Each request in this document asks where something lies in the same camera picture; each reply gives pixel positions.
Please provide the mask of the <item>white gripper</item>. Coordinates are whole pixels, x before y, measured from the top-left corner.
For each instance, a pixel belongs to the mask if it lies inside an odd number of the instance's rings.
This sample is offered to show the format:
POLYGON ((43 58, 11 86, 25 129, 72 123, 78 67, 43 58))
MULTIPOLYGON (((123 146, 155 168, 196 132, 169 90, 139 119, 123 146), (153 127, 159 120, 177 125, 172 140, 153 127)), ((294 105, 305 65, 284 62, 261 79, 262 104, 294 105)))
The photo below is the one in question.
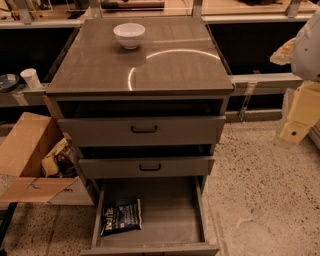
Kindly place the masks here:
POLYGON ((304 81, 294 92, 279 137, 289 144, 299 144, 320 120, 320 83, 304 81))

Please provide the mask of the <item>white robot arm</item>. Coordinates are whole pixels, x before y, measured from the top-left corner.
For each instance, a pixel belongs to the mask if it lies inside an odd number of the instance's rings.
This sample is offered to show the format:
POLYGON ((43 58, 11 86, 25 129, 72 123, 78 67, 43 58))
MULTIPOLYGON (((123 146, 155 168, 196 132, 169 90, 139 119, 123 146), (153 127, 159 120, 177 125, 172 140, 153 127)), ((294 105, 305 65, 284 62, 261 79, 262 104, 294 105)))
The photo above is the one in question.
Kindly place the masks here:
POLYGON ((291 65, 303 83, 294 91, 293 101, 279 139, 299 144, 320 120, 320 10, 270 57, 277 65, 291 65))

